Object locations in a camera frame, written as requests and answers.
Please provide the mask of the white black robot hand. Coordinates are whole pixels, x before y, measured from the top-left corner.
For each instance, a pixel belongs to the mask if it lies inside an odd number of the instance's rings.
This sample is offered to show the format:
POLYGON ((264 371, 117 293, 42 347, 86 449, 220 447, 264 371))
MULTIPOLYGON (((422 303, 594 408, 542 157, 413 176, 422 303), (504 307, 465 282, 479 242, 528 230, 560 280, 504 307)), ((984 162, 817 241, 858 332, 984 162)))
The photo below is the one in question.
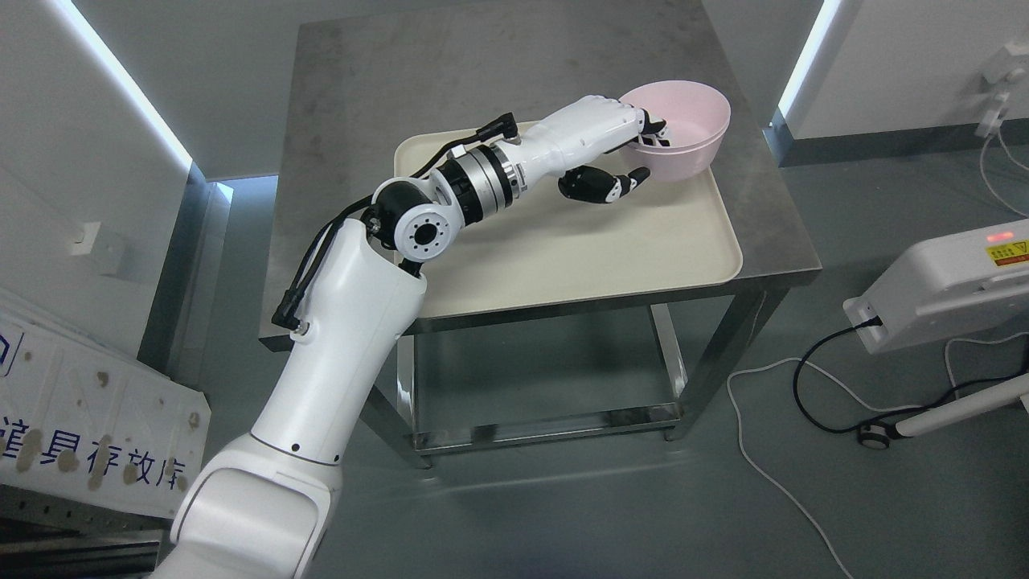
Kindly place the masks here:
POLYGON ((526 193, 544 176, 555 176, 561 194, 586 203, 614 203, 650 176, 639 167, 627 175, 591 167, 602 154, 618 150, 643 136, 650 144, 668 146, 666 120, 645 109, 606 98, 583 96, 527 129, 519 142, 495 142, 493 147, 514 168, 514 188, 526 193))

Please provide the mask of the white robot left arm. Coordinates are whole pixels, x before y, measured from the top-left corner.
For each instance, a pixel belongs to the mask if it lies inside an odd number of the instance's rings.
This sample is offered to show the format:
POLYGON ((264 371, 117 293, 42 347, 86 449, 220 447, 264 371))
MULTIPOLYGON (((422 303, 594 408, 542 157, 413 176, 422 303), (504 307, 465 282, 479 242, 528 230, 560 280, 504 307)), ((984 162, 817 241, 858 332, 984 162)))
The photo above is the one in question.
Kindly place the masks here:
POLYGON ((414 175, 342 209, 309 246, 272 321, 293 341, 249 432, 185 495, 155 578, 301 578, 342 488, 342 455, 427 289, 421 267, 486 208, 514 198, 511 113, 445 143, 414 175))

